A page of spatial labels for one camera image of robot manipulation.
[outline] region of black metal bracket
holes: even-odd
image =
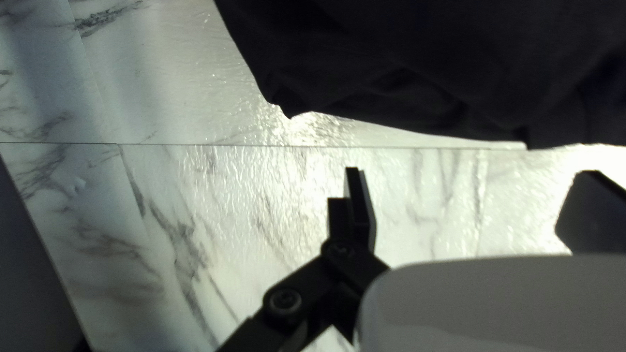
[[[626,253],[626,190],[597,170],[576,174],[555,225],[573,254]]]
[[[344,198],[328,198],[328,233],[320,255],[267,290],[218,352],[298,352],[330,325],[352,343],[361,298],[389,269],[374,255],[376,219],[358,168],[346,168]]]

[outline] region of black mechanical arm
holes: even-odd
[[[218,352],[301,351],[330,325],[353,343],[361,298],[389,269],[374,255],[376,220],[358,168],[346,168],[344,198],[328,198],[328,233],[320,255],[271,287]]]

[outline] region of black fabric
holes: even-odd
[[[289,118],[528,148],[626,145],[626,1],[215,2]]]

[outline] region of floor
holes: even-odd
[[[573,176],[626,148],[526,151],[266,103],[209,0],[0,4],[0,155],[94,351],[212,351],[317,254],[365,171],[391,267],[563,254]],[[308,351],[351,351],[329,330]]]

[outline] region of marble floor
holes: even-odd
[[[391,267],[563,254],[577,171],[626,148],[526,151],[266,103],[211,1],[0,3],[0,155],[97,352],[213,351],[319,250],[364,170]],[[329,330],[308,351],[351,351]]]

